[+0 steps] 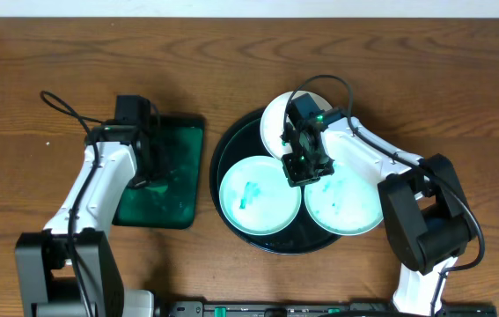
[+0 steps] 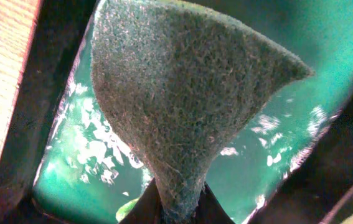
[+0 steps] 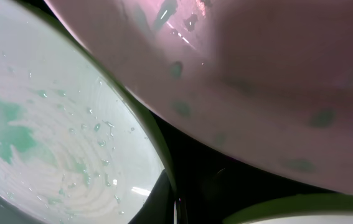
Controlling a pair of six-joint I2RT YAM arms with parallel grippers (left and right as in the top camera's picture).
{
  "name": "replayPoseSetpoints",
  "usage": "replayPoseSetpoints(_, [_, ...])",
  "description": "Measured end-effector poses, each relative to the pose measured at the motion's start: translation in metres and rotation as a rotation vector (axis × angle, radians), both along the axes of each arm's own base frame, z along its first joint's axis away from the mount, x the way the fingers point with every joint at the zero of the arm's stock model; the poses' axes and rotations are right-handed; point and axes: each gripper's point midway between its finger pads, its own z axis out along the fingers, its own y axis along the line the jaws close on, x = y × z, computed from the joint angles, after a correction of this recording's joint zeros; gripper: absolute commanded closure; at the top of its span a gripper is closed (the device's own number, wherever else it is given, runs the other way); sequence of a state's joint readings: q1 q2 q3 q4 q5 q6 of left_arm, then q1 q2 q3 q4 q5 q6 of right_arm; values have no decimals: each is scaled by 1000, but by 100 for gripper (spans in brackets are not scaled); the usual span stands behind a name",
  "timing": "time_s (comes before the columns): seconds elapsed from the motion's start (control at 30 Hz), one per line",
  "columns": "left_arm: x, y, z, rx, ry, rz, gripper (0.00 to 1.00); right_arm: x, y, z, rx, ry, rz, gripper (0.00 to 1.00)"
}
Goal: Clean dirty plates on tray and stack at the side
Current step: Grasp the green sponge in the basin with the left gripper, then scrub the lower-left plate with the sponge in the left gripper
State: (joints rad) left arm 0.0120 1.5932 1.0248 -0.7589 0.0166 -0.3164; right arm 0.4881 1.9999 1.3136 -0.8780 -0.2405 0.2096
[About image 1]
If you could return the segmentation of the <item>white plate back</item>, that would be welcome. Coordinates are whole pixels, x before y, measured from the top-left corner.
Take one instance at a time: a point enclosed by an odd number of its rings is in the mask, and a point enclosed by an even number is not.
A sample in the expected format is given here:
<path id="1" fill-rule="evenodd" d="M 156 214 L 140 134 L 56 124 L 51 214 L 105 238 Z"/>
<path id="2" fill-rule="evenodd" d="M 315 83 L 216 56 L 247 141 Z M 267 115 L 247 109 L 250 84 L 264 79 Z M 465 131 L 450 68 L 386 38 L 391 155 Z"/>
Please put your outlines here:
<path id="1" fill-rule="evenodd" d="M 263 145 L 268 153 L 278 160 L 280 160 L 283 155 L 292 153 L 290 143 L 285 143 L 282 140 L 283 125 L 281 124 L 281 119 L 283 118 L 283 113 L 287 107 L 287 102 L 291 94 L 292 92 L 285 92 L 273 99 L 265 108 L 261 117 L 261 141 L 263 142 Z M 312 97 L 314 103 L 318 106 L 319 111 L 308 114 L 305 117 L 305 121 L 309 121 L 311 118 L 321 114 L 321 112 L 325 112 L 333 108 L 328 101 L 314 92 L 298 91 L 292 100 L 295 101 L 300 96 L 306 94 L 309 94 Z"/>

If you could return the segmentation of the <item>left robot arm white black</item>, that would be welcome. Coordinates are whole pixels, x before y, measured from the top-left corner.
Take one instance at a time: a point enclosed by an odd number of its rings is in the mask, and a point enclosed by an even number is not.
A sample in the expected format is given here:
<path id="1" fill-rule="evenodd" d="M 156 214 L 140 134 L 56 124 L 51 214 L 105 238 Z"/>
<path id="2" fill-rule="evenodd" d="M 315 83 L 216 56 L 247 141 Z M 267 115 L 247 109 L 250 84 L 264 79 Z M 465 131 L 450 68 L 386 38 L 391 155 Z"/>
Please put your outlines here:
<path id="1" fill-rule="evenodd" d="M 22 233 L 15 260 L 26 316 L 143 316 L 152 292 L 124 287 L 108 242 L 125 188 L 150 158 L 146 129 L 103 125 L 86 140 L 84 163 L 62 207 L 39 232 Z"/>

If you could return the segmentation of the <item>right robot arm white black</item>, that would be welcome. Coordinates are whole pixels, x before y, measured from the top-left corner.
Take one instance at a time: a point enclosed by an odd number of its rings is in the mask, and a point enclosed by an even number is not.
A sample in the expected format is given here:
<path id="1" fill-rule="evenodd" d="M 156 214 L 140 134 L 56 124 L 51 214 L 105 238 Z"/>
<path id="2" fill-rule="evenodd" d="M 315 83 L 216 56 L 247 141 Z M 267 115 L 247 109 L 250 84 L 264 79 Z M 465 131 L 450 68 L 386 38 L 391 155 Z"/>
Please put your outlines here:
<path id="1" fill-rule="evenodd" d="M 332 180 L 342 168 L 373 189 L 388 242 L 401 264 L 393 305 L 400 313 L 435 316 L 450 273 L 472 240 L 485 251 L 481 226 L 471 212 L 451 161 L 423 158 L 374 135 L 355 117 L 316 114 L 292 118 L 280 135 L 290 151 L 282 163 L 291 186 Z"/>

